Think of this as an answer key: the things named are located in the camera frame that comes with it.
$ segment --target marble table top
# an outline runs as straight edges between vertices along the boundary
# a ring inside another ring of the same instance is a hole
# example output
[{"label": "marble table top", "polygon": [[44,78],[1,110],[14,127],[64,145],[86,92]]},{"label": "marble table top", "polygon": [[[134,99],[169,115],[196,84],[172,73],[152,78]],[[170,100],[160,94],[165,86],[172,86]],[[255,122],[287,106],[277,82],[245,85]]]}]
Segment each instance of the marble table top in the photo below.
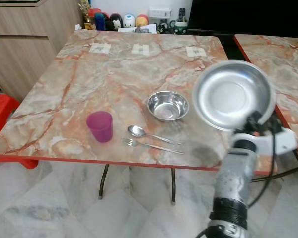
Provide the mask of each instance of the marble table top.
[{"label": "marble table top", "polygon": [[[229,148],[229,134],[205,124],[193,107],[183,119],[160,122],[146,102],[152,92],[171,90],[192,104],[200,73],[226,59],[216,37],[77,31],[1,131],[0,158],[214,170]],[[97,142],[86,125],[95,111],[113,116],[114,136],[107,143]],[[185,154],[124,145],[129,125],[184,142],[173,148]],[[269,167],[261,157],[257,170]]]},{"label": "marble table top", "polygon": [[268,74],[277,91],[277,113],[298,138],[298,38],[235,35],[244,55]]}]

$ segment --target red chair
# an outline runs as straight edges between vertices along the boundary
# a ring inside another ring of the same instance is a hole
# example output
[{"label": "red chair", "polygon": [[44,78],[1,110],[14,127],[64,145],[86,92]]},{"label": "red chair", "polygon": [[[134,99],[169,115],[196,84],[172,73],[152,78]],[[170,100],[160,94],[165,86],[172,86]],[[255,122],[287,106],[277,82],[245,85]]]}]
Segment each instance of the red chair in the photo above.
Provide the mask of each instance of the red chair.
[{"label": "red chair", "polygon": [[[0,131],[4,127],[9,116],[18,108],[20,103],[8,95],[0,95]],[[35,168],[38,160],[1,159],[0,162],[20,162],[28,169]]]}]

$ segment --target spoon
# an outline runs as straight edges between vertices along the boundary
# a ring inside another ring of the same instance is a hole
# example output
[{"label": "spoon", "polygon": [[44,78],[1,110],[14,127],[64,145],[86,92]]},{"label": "spoon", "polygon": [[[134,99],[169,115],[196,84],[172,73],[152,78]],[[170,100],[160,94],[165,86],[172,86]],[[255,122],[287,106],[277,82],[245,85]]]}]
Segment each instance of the spoon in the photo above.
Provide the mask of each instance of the spoon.
[{"label": "spoon", "polygon": [[153,147],[153,148],[156,148],[156,149],[159,149],[159,150],[165,150],[165,151],[169,151],[169,152],[180,154],[180,155],[184,154],[184,152],[182,152],[182,151],[171,150],[171,149],[160,147],[160,146],[157,146],[157,145],[150,145],[150,144],[146,144],[146,143],[140,143],[139,141],[136,141],[136,140],[133,140],[133,139],[124,138],[123,142],[126,145],[133,146],[133,147],[136,147],[138,145],[145,145],[145,146],[150,146],[150,147]]},{"label": "spoon", "polygon": [[164,142],[167,142],[169,144],[184,145],[183,143],[174,142],[173,140],[170,140],[170,139],[167,139],[167,138],[164,138],[164,137],[161,137],[161,136],[146,134],[144,129],[142,129],[141,127],[139,127],[137,125],[130,125],[128,127],[128,131],[134,137],[139,138],[139,137],[143,137],[143,136],[148,135],[148,136],[151,136],[153,138],[156,138],[156,139],[162,140]]}]

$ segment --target stainless steel bowl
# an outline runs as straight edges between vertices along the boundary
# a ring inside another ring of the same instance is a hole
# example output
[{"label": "stainless steel bowl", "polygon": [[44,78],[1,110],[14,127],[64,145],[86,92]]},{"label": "stainless steel bowl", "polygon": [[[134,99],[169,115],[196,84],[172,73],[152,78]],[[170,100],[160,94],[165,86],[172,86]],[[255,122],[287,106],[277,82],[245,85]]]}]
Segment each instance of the stainless steel bowl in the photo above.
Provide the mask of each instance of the stainless steel bowl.
[{"label": "stainless steel bowl", "polygon": [[206,123],[233,130],[243,127],[254,111],[262,115],[260,124],[267,121],[275,108],[276,94],[260,68],[241,60],[227,60],[201,74],[192,101]]},{"label": "stainless steel bowl", "polygon": [[161,91],[153,93],[147,102],[149,112],[162,121],[173,121],[184,117],[189,111],[189,103],[179,93]]}]

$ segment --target utensil handle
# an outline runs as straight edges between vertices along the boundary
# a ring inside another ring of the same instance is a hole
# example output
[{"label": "utensil handle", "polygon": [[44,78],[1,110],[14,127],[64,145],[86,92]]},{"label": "utensil handle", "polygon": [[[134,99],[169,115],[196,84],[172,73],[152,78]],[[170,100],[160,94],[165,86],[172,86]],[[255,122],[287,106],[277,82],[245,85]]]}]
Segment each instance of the utensil handle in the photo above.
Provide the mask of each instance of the utensil handle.
[{"label": "utensil handle", "polygon": [[183,154],[184,154],[184,152],[182,152],[182,151],[171,150],[171,149],[164,148],[164,147],[160,147],[160,146],[157,146],[157,145],[150,145],[150,144],[146,144],[146,143],[141,143],[141,144],[142,144],[142,145],[146,145],[146,146],[150,146],[150,147],[153,147],[153,148],[156,148],[156,149],[160,149],[160,150],[165,150],[165,151],[173,152],[173,153],[176,153],[176,154],[179,154],[179,155],[183,155]]},{"label": "utensil handle", "polygon": [[161,136],[157,136],[157,135],[150,135],[150,134],[147,134],[153,138],[156,138],[156,139],[159,139],[159,140],[162,140],[164,142],[167,142],[169,144],[173,144],[173,145],[184,145],[182,143],[179,143],[179,142],[174,142],[173,140],[170,140],[170,139],[167,139],[167,138],[164,138],[164,137],[161,137]]}]

